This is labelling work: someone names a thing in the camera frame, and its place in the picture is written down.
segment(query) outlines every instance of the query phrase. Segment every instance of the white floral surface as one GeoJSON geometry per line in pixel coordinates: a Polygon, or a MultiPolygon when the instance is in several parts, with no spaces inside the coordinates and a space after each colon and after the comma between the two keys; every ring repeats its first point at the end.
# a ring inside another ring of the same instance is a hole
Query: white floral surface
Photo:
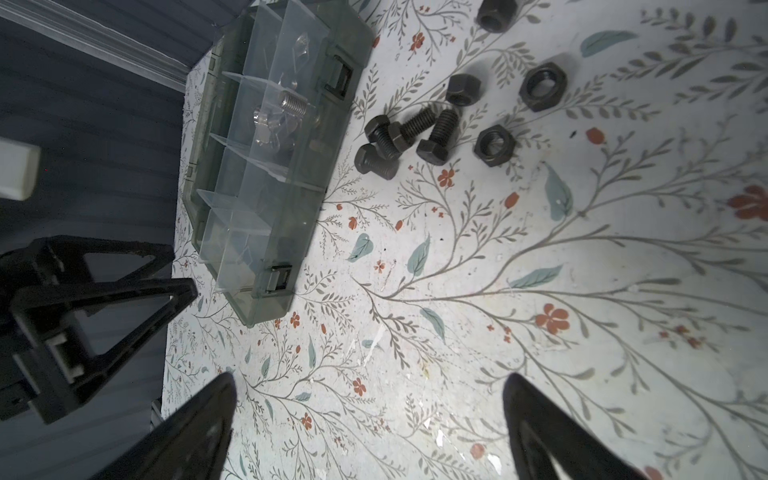
{"type": "Polygon", "coordinates": [[[174,275],[202,294],[169,327],[164,414],[228,370],[223,478],[513,478],[520,372],[653,480],[768,477],[765,1],[533,0],[503,35],[478,2],[355,7],[378,37],[292,314],[242,327],[179,203],[174,275]],[[521,77],[550,58],[568,92],[535,114],[521,77]],[[373,115],[463,71],[485,91],[448,164],[356,172],[373,115]],[[489,168],[497,123],[517,154],[489,168]]]}

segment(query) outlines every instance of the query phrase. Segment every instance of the white plastic object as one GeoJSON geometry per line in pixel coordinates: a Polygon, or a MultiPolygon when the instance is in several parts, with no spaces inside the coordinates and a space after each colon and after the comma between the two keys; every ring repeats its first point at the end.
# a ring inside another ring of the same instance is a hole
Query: white plastic object
{"type": "Polygon", "coordinates": [[[35,189],[40,147],[0,137],[0,197],[27,200],[35,189]]]}

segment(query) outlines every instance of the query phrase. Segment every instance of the gray wall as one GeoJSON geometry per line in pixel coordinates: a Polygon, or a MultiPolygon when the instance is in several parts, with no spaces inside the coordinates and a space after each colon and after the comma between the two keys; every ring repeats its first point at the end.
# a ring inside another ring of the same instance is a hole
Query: gray wall
{"type": "MultiPolygon", "coordinates": [[[[56,234],[173,243],[184,96],[0,19],[0,136],[43,147],[25,202],[0,200],[0,252],[56,234]]],[[[101,278],[137,259],[101,259],[101,278]]],[[[93,347],[115,344],[156,304],[84,319],[93,347]]],[[[27,412],[0,423],[0,478],[87,478],[149,427],[161,395],[156,335],[97,397],[53,425],[27,412]]]]}
{"type": "Polygon", "coordinates": [[[55,0],[193,66],[253,0],[55,0]]]}

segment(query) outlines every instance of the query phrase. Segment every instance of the threaded shaft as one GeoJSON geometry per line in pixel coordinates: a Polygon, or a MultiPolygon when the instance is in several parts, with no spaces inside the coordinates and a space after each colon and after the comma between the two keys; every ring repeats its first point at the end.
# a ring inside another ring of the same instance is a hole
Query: threaded shaft
{"type": "Polygon", "coordinates": [[[283,110],[297,117],[303,117],[306,113],[306,102],[288,90],[281,91],[277,100],[283,110]]]}
{"type": "Polygon", "coordinates": [[[368,165],[371,168],[371,171],[379,175],[381,178],[385,180],[391,180],[395,177],[395,174],[397,173],[397,167],[398,164],[396,161],[389,161],[385,160],[383,158],[379,158],[380,161],[369,161],[368,165]]]}
{"type": "Polygon", "coordinates": [[[453,131],[458,125],[458,114],[455,110],[447,109],[440,112],[440,116],[435,121],[435,127],[429,135],[429,140],[444,147],[448,145],[453,131]]]}
{"type": "Polygon", "coordinates": [[[398,150],[392,142],[392,138],[389,137],[389,132],[386,127],[376,128],[371,133],[371,137],[373,137],[376,145],[381,149],[386,160],[396,160],[400,157],[400,150],[398,150]]]}
{"type": "Polygon", "coordinates": [[[423,108],[413,118],[400,126],[400,133],[408,142],[413,142],[420,133],[435,124],[435,112],[431,108],[423,108]]]}

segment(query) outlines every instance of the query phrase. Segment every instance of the bolt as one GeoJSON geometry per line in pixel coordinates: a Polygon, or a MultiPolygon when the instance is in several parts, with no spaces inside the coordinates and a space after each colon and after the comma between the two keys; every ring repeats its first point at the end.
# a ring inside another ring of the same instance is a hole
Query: bolt
{"type": "Polygon", "coordinates": [[[458,125],[458,114],[455,110],[443,110],[437,117],[435,127],[428,140],[419,142],[416,154],[433,165],[444,165],[448,160],[448,141],[458,125]]]}
{"type": "Polygon", "coordinates": [[[281,91],[277,101],[280,103],[280,108],[297,117],[303,117],[306,113],[306,100],[297,97],[288,90],[281,91]]]}
{"type": "Polygon", "coordinates": [[[430,108],[424,108],[402,125],[396,121],[389,124],[389,137],[402,153],[413,145],[413,141],[419,134],[434,124],[435,113],[430,108]]]}
{"type": "Polygon", "coordinates": [[[391,180],[397,173],[397,162],[381,158],[376,147],[365,144],[358,149],[355,155],[355,168],[361,174],[373,172],[385,180],[391,180]]]}
{"type": "Polygon", "coordinates": [[[379,146],[385,159],[394,161],[400,157],[400,150],[397,149],[389,136],[389,117],[376,115],[366,125],[365,132],[368,141],[379,146]]]}

